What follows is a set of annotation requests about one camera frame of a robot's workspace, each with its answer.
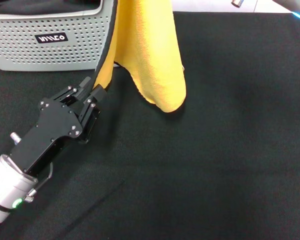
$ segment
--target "black fabric surface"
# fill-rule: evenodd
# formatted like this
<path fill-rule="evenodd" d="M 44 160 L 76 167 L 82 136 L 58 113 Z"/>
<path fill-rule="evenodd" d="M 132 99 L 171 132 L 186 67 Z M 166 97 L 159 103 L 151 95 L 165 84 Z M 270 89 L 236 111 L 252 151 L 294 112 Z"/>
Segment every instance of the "black fabric surface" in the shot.
<path fill-rule="evenodd" d="M 44 15 L 97 9 L 101 0 L 0 0 L 0 14 Z"/>
<path fill-rule="evenodd" d="M 187 86 L 164 114 L 116 69 L 88 145 L 55 161 L 0 240 L 300 239 L 300 21 L 176 13 Z M 0 154 L 37 103 L 91 71 L 0 71 Z"/>

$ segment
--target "basket logo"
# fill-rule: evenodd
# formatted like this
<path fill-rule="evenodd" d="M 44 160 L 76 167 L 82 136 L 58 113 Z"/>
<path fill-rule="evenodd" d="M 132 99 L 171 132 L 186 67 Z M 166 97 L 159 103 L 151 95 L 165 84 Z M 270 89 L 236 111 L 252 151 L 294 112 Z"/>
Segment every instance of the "basket logo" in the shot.
<path fill-rule="evenodd" d="M 35 35 L 39 44 L 49 44 L 68 41 L 67 35 L 64 32 Z"/>

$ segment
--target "towel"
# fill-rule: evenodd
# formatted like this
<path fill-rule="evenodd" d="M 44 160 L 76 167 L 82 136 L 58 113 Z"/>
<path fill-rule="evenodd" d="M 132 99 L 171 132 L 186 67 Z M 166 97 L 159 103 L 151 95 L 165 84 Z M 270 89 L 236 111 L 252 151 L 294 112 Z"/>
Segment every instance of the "towel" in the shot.
<path fill-rule="evenodd" d="M 185 100 L 186 83 L 171 0 L 115 0 L 113 8 L 95 86 L 108 86 L 116 62 L 148 102 L 175 111 Z"/>

